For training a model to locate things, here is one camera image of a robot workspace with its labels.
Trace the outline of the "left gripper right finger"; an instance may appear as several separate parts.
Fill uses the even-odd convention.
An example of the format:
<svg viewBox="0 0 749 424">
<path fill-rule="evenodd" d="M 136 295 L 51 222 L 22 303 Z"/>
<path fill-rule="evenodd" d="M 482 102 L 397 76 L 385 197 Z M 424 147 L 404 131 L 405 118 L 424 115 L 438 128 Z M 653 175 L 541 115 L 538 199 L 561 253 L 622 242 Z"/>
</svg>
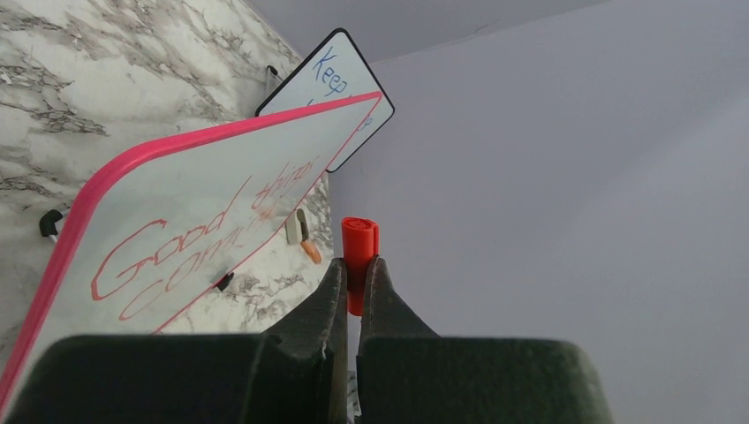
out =
<svg viewBox="0 0 749 424">
<path fill-rule="evenodd" d="M 363 298 L 358 423 L 611 423 L 589 356 L 555 339 L 447 337 L 371 260 Z"/>
</svg>

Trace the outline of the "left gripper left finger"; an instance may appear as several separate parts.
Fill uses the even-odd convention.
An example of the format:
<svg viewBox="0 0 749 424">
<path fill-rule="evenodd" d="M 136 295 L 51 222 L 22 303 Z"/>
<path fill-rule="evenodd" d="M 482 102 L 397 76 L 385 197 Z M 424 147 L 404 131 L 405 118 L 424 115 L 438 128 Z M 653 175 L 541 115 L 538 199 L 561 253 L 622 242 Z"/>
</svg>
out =
<svg viewBox="0 0 749 424">
<path fill-rule="evenodd" d="M 36 362 L 9 423 L 343 423 L 346 266 L 255 334 L 76 336 Z"/>
</svg>

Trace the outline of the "red marker cap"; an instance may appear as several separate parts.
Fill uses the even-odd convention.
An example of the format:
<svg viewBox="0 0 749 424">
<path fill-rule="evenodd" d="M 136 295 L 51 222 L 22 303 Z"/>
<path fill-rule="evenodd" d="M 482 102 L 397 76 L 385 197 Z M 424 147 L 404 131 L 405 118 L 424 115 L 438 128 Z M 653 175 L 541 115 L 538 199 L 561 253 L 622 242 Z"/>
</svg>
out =
<svg viewBox="0 0 749 424">
<path fill-rule="evenodd" d="M 362 316 L 367 270 L 379 254 L 379 225 L 370 219 L 349 216 L 342 220 L 343 259 L 347 273 L 347 308 Z"/>
</svg>

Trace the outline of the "red framed whiteboard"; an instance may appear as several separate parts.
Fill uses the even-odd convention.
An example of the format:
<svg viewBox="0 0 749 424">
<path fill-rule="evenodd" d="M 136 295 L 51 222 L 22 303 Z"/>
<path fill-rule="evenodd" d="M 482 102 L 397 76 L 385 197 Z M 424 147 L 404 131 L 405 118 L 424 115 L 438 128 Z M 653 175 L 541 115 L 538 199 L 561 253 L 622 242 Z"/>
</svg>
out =
<svg viewBox="0 0 749 424">
<path fill-rule="evenodd" d="M 67 213 L 1 377 L 81 334 L 155 333 L 262 249 L 382 101 L 378 91 L 151 140 Z"/>
</svg>

